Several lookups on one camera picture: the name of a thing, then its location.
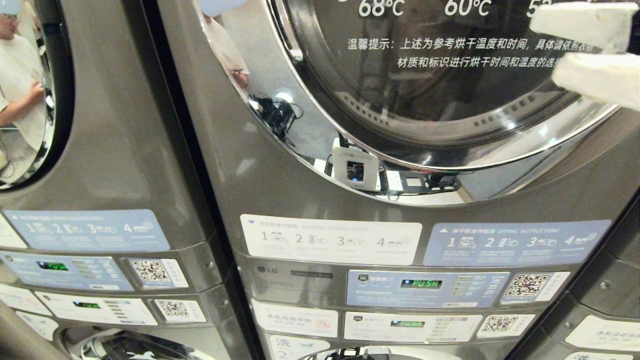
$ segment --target washing instructions label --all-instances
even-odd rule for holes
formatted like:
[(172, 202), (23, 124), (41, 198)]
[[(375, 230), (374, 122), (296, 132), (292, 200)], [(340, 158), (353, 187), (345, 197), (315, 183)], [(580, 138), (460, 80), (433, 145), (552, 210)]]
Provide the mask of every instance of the washing instructions label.
[(200, 304), (195, 300), (154, 300), (168, 323), (207, 322)]
[(36, 295), (61, 319), (123, 325), (157, 325), (141, 299), (83, 297), (36, 291)]
[(0, 247), (27, 248), (27, 244), (22, 241), (20, 235), (13, 230), (2, 215), (0, 215)]
[(337, 311), (267, 304), (255, 299), (251, 303), (258, 325), (267, 331), (325, 338), (338, 336)]
[(176, 259), (129, 259), (131, 268), (145, 288), (188, 288)]
[(262, 258), (411, 265), (422, 224), (240, 216), (249, 254)]
[(16, 311), (15, 314), (37, 332), (38, 335), (49, 341), (53, 341), (53, 333), (58, 328), (57, 322), (44, 316), (23, 313), (22, 311)]
[(28, 285), (52, 288), (133, 291), (111, 257), (53, 256), (0, 251), (7, 264)]
[(640, 322), (603, 320), (589, 315), (564, 340), (576, 347), (638, 351)]
[(0, 300), (14, 309), (42, 315), (51, 315), (49, 309), (27, 289), (0, 284)]
[(156, 216), (147, 209), (4, 213), (34, 249), (131, 252), (170, 248)]
[(408, 315), (347, 312), (347, 340), (398, 343), (459, 343), (469, 341), (482, 315)]
[(347, 305), (377, 307), (490, 307), (508, 272), (389, 272), (350, 270)]
[(500, 300), (503, 304), (551, 300), (570, 272), (516, 273)]
[(596, 352), (574, 352), (564, 360), (634, 360), (633, 355), (601, 354)]
[(535, 317), (534, 314), (489, 315), (484, 319), (476, 336), (479, 339), (520, 336)]
[(436, 224), (427, 266), (546, 266), (580, 263), (610, 220), (524, 224)]
[(331, 346), (325, 340), (294, 338), (292, 336), (271, 335), (269, 347), (274, 359), (298, 360)]

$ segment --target digital display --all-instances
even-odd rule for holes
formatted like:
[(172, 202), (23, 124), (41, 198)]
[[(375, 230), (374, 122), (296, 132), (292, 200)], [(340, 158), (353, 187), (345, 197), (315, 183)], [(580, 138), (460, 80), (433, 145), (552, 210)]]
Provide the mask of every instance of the digital display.
[(424, 327), (424, 322), (392, 321), (391, 327)]
[(43, 268), (45, 270), (69, 271), (69, 268), (64, 263), (47, 263), (45, 261), (36, 261), (36, 264), (38, 264), (40, 268)]
[(364, 164), (347, 161), (347, 177), (352, 181), (364, 181)]
[(90, 302), (74, 301), (74, 305), (77, 306), (77, 307), (87, 307), (89, 309), (100, 309), (100, 306), (98, 304), (92, 304)]
[(406, 289), (440, 289), (442, 280), (402, 280), (401, 288)]

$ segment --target qr code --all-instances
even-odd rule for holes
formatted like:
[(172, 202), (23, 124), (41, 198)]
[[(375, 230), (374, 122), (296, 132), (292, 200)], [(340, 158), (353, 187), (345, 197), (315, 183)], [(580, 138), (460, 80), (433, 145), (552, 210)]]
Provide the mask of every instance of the qr code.
[(184, 301), (156, 300), (156, 304), (166, 317), (188, 318), (191, 316)]
[(516, 275), (505, 296), (538, 296), (542, 287), (549, 280), (547, 274)]
[(489, 316), (481, 332), (509, 332), (517, 323), (519, 316)]
[(131, 260), (131, 265), (142, 281), (171, 282), (159, 260)]

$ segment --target washing machine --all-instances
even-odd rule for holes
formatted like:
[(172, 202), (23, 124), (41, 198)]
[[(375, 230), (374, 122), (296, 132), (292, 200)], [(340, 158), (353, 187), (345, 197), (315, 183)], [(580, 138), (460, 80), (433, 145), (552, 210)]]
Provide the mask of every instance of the washing machine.
[(640, 359), (640, 203), (513, 359)]
[(589, 260), (640, 116), (542, 4), (158, 1), (268, 359), (502, 360)]
[[(31, 21), (2, 40), (2, 66), (37, 81), (2, 128), (15, 173), (0, 192), (2, 346), (25, 360), (254, 359), (142, 3), (2, 3), (3, 36)], [(19, 80), (0, 85), (12, 105)]]

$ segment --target white cloth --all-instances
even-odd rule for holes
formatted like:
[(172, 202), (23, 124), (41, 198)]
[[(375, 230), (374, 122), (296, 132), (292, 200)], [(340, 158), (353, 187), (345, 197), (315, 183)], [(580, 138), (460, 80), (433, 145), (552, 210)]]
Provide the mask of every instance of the white cloth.
[(207, 24), (207, 30), (209, 31), (213, 48), (222, 65), (229, 71), (240, 70), (243, 74), (251, 74), (244, 63), (240, 50), (231, 40), (227, 30), (213, 18), (211, 18), (211, 23)]
[[(0, 109), (6, 107), (6, 101), (18, 101), (27, 95), (34, 81), (42, 82), (42, 63), (33, 46), (19, 35), (15, 35), (13, 40), (0, 39), (0, 97), (3, 98), (0, 99)], [(46, 111), (42, 101), (13, 123), (36, 151), (42, 145)]]

